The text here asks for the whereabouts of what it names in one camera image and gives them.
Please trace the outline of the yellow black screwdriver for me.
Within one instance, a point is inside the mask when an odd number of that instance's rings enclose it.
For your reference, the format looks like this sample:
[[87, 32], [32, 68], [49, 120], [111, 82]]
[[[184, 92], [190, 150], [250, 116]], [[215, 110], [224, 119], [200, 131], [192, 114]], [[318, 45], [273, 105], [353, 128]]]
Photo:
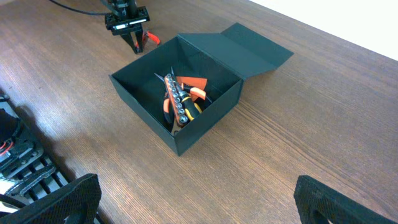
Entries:
[[180, 102], [184, 107], [186, 116], [190, 121], [194, 120], [202, 113], [201, 108], [193, 102], [192, 97], [185, 90], [183, 90], [180, 85], [177, 85], [177, 90], [179, 96], [181, 97]]

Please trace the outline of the small red cutting pliers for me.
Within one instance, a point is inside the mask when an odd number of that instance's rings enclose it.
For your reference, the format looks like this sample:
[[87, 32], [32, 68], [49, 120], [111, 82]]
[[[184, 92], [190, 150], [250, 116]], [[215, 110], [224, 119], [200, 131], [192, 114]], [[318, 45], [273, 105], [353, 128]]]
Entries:
[[135, 44], [136, 50], [139, 50], [141, 47], [144, 48], [145, 44], [147, 43], [148, 40], [153, 41], [156, 45], [160, 45], [161, 41], [160, 39], [153, 33], [149, 32], [148, 30], [145, 31], [142, 35], [141, 41], [137, 41]]

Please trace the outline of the dark green box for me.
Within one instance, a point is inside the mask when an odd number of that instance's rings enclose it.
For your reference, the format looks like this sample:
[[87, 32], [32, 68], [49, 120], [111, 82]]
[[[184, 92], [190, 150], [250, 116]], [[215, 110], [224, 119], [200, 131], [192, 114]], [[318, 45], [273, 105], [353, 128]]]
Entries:
[[[238, 104], [247, 78], [278, 69], [293, 52], [235, 23], [220, 33], [181, 33], [110, 75], [120, 98], [176, 155], [182, 155]], [[212, 103], [177, 134], [163, 112], [165, 85], [158, 78], [205, 78]]]

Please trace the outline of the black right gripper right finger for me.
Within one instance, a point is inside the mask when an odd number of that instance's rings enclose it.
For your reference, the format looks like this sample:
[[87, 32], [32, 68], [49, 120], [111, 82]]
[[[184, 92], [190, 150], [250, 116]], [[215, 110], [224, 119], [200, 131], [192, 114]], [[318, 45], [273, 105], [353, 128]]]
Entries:
[[302, 223], [396, 224], [309, 175], [298, 177], [294, 199]]

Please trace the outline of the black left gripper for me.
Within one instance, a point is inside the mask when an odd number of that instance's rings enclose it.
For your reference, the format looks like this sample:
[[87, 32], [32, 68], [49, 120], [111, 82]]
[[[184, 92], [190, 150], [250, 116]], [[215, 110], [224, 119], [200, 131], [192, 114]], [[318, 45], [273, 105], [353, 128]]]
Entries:
[[[107, 30], [113, 35], [121, 35], [135, 54], [143, 52], [143, 22], [149, 22], [149, 13], [145, 6], [138, 6], [136, 0], [105, 0], [104, 5], [110, 10], [104, 16]], [[136, 44], [130, 32], [134, 32]]]

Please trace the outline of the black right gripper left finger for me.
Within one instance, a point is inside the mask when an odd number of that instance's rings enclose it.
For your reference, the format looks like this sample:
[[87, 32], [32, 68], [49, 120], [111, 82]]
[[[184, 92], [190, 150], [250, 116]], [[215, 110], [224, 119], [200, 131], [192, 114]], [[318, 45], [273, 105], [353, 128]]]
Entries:
[[1, 217], [5, 223], [91, 224], [101, 200], [96, 174], [86, 174], [14, 213]]

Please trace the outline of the orange socket bit rail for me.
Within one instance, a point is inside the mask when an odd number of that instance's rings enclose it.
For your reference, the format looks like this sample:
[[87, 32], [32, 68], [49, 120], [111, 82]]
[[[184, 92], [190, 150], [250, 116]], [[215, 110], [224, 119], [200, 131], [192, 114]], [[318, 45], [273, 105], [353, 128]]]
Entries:
[[183, 127], [188, 123], [188, 118], [181, 104], [181, 98], [176, 88], [177, 83], [170, 73], [164, 77], [164, 82], [166, 92], [163, 103], [163, 113], [165, 119], [169, 124], [175, 121], [177, 126]]

